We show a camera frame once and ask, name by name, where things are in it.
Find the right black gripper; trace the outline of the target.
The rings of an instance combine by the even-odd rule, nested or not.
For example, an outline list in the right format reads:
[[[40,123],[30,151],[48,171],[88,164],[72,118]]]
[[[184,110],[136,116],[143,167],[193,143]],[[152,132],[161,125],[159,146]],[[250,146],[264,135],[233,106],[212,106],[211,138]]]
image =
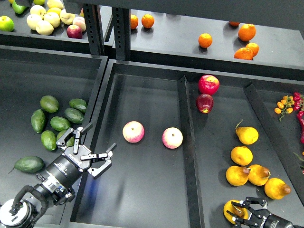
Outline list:
[[[235,222],[234,227],[240,228],[242,225],[247,225],[250,228],[293,228],[291,221],[286,220],[282,217],[279,217],[275,214],[272,214],[269,210],[266,209],[268,204],[265,198],[258,197],[246,197],[245,200],[240,202],[231,202],[235,207],[246,208],[250,212],[253,212],[251,204],[258,204],[265,209],[256,210],[252,213],[250,220],[240,218],[237,215],[233,214],[230,211],[226,211],[229,215],[232,216],[232,220]]]

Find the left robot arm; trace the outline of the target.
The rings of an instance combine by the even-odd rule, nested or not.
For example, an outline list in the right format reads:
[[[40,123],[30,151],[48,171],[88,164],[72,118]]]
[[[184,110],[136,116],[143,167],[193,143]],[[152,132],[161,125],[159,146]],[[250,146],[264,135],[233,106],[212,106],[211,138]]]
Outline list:
[[[32,187],[24,186],[15,198],[0,208],[0,223],[6,228],[32,228],[46,211],[57,205],[71,202],[75,197],[73,184],[88,172],[97,179],[112,165],[113,143],[104,153],[95,154],[81,144],[81,138],[92,128],[89,123],[77,129],[69,128],[56,142],[63,150],[47,166],[47,177],[38,174],[41,182]]]

